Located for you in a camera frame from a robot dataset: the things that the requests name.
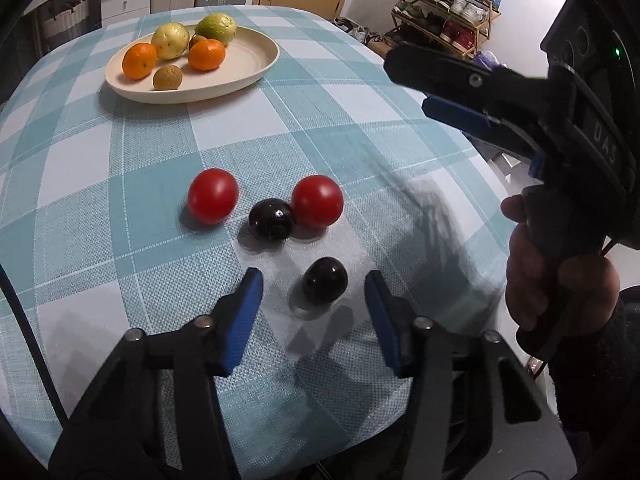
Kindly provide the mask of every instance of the plate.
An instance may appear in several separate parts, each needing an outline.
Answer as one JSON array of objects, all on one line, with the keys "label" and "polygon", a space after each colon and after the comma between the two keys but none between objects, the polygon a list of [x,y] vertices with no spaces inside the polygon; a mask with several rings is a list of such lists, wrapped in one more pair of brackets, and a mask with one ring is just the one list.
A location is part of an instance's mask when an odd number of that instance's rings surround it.
[{"label": "plate", "polygon": [[[184,26],[193,35],[197,22]],[[159,59],[154,71],[144,79],[132,81],[122,73],[122,58],[136,43],[150,43],[152,34],[143,36],[120,49],[107,63],[105,78],[116,94],[139,103],[158,105],[191,103],[231,94],[255,83],[280,57],[280,49],[269,36],[246,27],[238,27],[235,38],[226,48],[226,57],[219,68],[200,72],[187,63],[185,52],[178,59]],[[182,70],[182,84],[177,90],[155,90],[154,73],[164,65],[176,65]]]}]

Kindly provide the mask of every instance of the human hand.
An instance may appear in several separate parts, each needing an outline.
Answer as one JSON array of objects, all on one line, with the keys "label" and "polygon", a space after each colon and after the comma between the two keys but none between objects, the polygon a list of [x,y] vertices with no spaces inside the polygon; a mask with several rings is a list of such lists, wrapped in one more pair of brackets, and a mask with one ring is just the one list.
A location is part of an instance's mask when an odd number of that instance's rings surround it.
[{"label": "human hand", "polygon": [[[552,276],[543,255],[529,239],[522,196],[508,197],[500,208],[508,219],[518,222],[509,241],[507,308],[513,320],[530,331],[548,307],[545,290]],[[565,335],[589,335],[600,330],[611,317],[620,293],[620,277],[613,264],[599,254],[575,256],[560,265],[558,281],[574,296],[584,298],[580,314]]]}]

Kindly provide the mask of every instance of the orange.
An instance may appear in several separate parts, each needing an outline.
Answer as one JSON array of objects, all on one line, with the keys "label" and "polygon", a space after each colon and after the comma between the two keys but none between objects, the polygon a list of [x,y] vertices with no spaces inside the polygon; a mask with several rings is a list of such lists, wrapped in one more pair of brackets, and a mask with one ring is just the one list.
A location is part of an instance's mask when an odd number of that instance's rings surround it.
[{"label": "orange", "polygon": [[201,40],[189,51],[189,64],[196,70],[213,70],[225,60],[225,46],[218,40]]},{"label": "orange", "polygon": [[142,79],[151,74],[158,53],[151,43],[136,43],[122,58],[122,71],[129,79]]}]

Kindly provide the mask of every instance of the red tomato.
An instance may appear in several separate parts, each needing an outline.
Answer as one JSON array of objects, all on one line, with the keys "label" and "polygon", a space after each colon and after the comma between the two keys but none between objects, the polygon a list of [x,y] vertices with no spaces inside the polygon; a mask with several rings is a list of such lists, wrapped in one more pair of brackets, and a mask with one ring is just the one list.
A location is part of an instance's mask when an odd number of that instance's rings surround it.
[{"label": "red tomato", "polygon": [[231,173],[210,168],[193,179],[187,195],[187,207],[203,224],[219,224],[236,207],[238,194],[238,183]]},{"label": "red tomato", "polygon": [[340,186],[328,176],[311,175],[296,184],[291,194],[291,207],[300,223],[323,228],[340,218],[344,199]]}]

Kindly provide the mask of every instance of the screw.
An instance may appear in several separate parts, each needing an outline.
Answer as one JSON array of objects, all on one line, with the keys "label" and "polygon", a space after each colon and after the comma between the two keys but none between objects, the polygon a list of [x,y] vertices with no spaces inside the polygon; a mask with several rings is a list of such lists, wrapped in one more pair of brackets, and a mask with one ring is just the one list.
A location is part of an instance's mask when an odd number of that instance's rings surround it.
[{"label": "screw", "polygon": [[499,343],[500,341],[502,341],[500,334],[498,334],[495,330],[487,330],[482,335],[489,343]]},{"label": "screw", "polygon": [[469,84],[473,88],[480,88],[482,86],[482,83],[482,76],[479,76],[478,74],[472,74],[469,76]]},{"label": "screw", "polygon": [[209,328],[213,325],[213,318],[211,316],[198,316],[193,320],[193,324],[198,328]]},{"label": "screw", "polygon": [[414,319],[414,326],[420,330],[428,330],[433,327],[433,321],[428,317],[418,316]]},{"label": "screw", "polygon": [[139,328],[129,328],[129,330],[124,333],[124,339],[127,341],[140,341],[142,339],[142,333],[142,330]]}]

